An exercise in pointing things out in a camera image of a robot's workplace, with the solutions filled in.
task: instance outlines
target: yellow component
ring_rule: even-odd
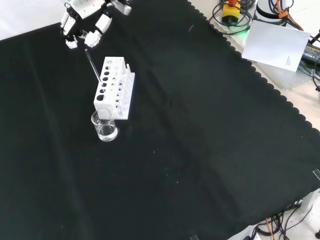
[[[240,8],[241,5],[239,2],[237,2],[235,4],[236,7]],[[239,19],[239,16],[240,16],[240,10],[238,8],[235,8],[235,7],[232,7],[232,6],[228,6],[228,5],[223,5],[223,12],[222,12],[222,17],[229,17],[229,16],[232,16],[232,17],[235,17],[237,19],[237,22],[238,22],[238,19]]]

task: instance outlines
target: orange cable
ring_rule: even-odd
[[[266,222],[266,225],[268,226],[269,232],[270,232],[273,240],[276,240],[274,234],[273,234],[272,231],[271,231],[270,225],[269,225],[269,223],[268,223],[268,218],[265,219],[265,222]]]
[[[288,13],[288,11],[282,11],[281,7],[280,7],[280,3],[279,0],[276,0],[276,8],[279,12],[279,18],[284,18],[284,17],[288,17],[294,24],[296,24],[302,31],[304,30],[295,20],[294,18]]]

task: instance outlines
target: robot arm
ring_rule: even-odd
[[[85,39],[84,43],[91,48],[96,46],[112,22],[114,8],[126,16],[131,12],[129,5],[123,4],[118,0],[111,0],[108,4],[106,4],[105,0],[71,0],[69,5],[63,15],[60,26],[65,43],[70,49],[78,46],[77,37]],[[87,33],[84,30],[75,30],[77,29],[77,18],[80,17],[84,20],[101,8],[103,13],[95,24],[94,32]]]
[[[112,7],[113,5],[111,3],[109,3],[106,6],[106,9],[103,11],[103,14],[95,24],[95,28],[96,28],[95,32],[90,31],[86,36],[84,40],[84,44],[88,45],[90,48],[93,48],[94,46],[96,46],[99,43],[102,34],[104,34],[108,30],[112,22],[112,17],[111,17]]]

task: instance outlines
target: table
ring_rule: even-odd
[[[319,187],[319,132],[190,5],[168,4],[136,2],[91,53],[136,73],[110,143],[58,25],[0,43],[3,239],[225,240]]]

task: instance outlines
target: stirring rod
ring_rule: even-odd
[[[85,54],[86,54],[86,56],[87,56],[88,59],[89,59],[89,62],[90,62],[90,64],[91,64],[91,66],[92,66],[92,69],[93,69],[93,71],[94,71],[94,73],[95,73],[96,78],[98,79],[98,81],[101,83],[101,85],[102,85],[102,87],[103,87],[104,85],[103,85],[103,83],[102,83],[102,81],[101,81],[101,79],[100,79],[99,73],[98,73],[98,71],[97,71],[97,69],[96,69],[96,66],[95,66],[95,64],[94,64],[94,61],[92,61],[92,58],[91,58],[91,56],[90,56],[90,53],[89,53],[88,49],[85,49]]]

